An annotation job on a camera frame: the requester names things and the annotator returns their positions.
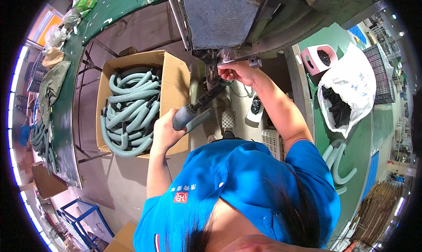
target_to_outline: white plastic crate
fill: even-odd
[[[261,133],[262,143],[267,146],[274,158],[284,161],[286,148],[277,130],[264,129]]]

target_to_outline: blue metal rack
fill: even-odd
[[[75,217],[66,211],[67,208],[77,204],[82,212],[82,215]],[[80,246],[83,251],[94,249],[100,251],[98,245],[95,244],[97,239],[101,239],[107,243],[110,243],[114,237],[113,232],[108,227],[101,215],[100,208],[98,205],[92,205],[84,202],[81,199],[75,199],[65,206],[57,210],[57,214],[60,216],[63,224],[67,230],[72,234],[75,242]],[[81,221],[84,220],[87,225],[94,232],[94,237],[90,238],[85,229],[83,228]]]

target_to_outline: paper bag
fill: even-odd
[[[59,62],[63,60],[64,53],[56,47],[52,47],[50,51],[45,55],[43,62],[41,63],[45,67],[53,68]]]

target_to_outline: fluorescent light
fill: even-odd
[[[24,191],[21,191],[21,198],[22,198],[22,201],[26,202],[27,198],[26,198],[26,193]]]
[[[10,91],[16,91],[16,86],[18,85],[19,73],[21,72],[22,64],[24,62],[25,55],[28,51],[28,47],[23,46],[21,53],[19,54],[18,61],[15,66],[15,71],[13,72],[12,85],[10,86]]]
[[[13,148],[12,129],[9,129],[7,133],[8,133],[8,138],[9,138],[9,149],[11,149]]]
[[[398,212],[399,212],[399,210],[400,210],[400,207],[401,207],[401,205],[403,204],[403,201],[404,201],[404,198],[403,198],[403,197],[401,197],[401,198],[400,198],[400,201],[398,202],[397,209],[396,209],[396,211],[395,211],[395,213],[394,213],[394,216],[397,216],[397,214],[398,214]]]
[[[7,128],[12,128],[13,126],[13,111],[7,111]]]
[[[38,222],[37,218],[32,218],[32,221],[34,222],[35,228],[37,228],[38,232],[42,232],[43,228],[41,227],[40,223]]]
[[[57,250],[57,248],[51,243],[51,244],[49,244],[49,249],[52,251],[52,252],[59,252],[59,250]]]
[[[34,214],[34,212],[32,211],[32,209],[31,209],[31,207],[27,204],[27,203],[25,203],[25,208],[26,208],[26,210],[27,210],[27,212],[28,212],[28,214],[29,214],[29,217],[32,219],[32,218],[35,218],[35,214]]]
[[[45,235],[44,231],[40,233],[40,236],[44,239],[44,242],[49,245],[51,244],[50,239]]]
[[[22,185],[22,181],[21,181],[21,176],[19,176],[19,170],[18,170],[18,168],[13,168],[13,173],[15,174],[16,184],[18,186],[21,186]]]
[[[11,92],[9,94],[9,110],[13,110],[13,104],[15,102],[15,93]]]
[[[13,149],[9,149],[9,152],[10,152],[10,160],[12,161],[12,167],[18,168],[18,164],[16,163],[15,154],[13,152]]]

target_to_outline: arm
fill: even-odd
[[[218,68],[219,75],[223,79],[236,79],[256,91],[274,126],[282,136],[287,152],[298,139],[308,139],[313,142],[299,109],[260,69],[252,69],[247,61],[220,65]]]
[[[186,128],[180,131],[173,129],[173,116],[177,111],[172,108],[154,124],[154,140],[146,177],[146,197],[148,199],[162,196],[173,181],[167,166],[166,153],[186,133]]]

